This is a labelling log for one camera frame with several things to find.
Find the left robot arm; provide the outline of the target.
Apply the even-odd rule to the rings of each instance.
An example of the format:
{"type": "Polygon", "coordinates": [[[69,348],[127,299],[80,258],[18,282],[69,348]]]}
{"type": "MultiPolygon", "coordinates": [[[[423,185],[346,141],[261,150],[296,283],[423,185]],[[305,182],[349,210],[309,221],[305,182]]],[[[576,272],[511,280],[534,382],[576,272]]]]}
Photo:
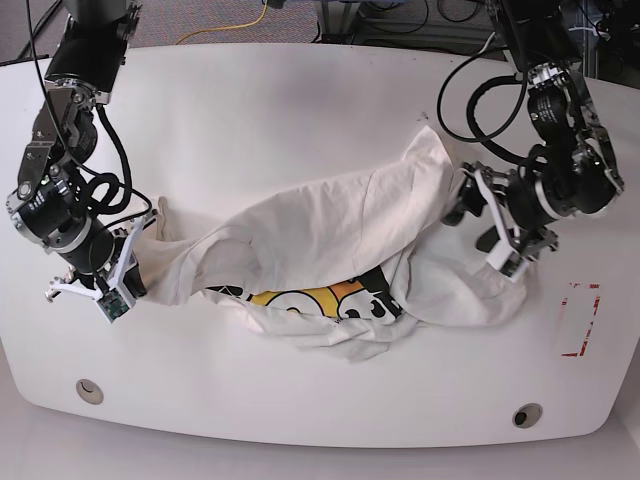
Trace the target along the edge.
{"type": "Polygon", "coordinates": [[[517,281],[542,250],[557,249],[551,223],[576,213],[600,214],[625,186],[609,134],[575,67],[580,51],[559,2],[488,1],[485,6],[515,72],[492,78],[472,93],[466,108],[472,134],[466,140],[512,168],[499,172],[480,162],[464,164],[462,183],[442,222],[456,226],[465,214],[488,210],[494,225],[476,247],[491,268],[517,281]],[[525,156],[496,143],[504,127],[486,133],[476,120],[481,97],[505,85],[519,86],[516,105],[527,109],[541,139],[525,156]]]}

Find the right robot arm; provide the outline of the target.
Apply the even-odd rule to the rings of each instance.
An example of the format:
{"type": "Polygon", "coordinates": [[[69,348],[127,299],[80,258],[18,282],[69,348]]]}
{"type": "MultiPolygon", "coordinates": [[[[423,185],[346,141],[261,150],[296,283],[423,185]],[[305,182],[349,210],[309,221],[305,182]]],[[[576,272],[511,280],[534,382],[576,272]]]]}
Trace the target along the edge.
{"type": "Polygon", "coordinates": [[[139,22],[137,1],[67,1],[61,42],[37,79],[44,103],[6,201],[16,230],[69,271],[45,296],[86,297],[114,322],[145,296],[134,245],[158,217],[137,191],[106,114],[139,22]]]}

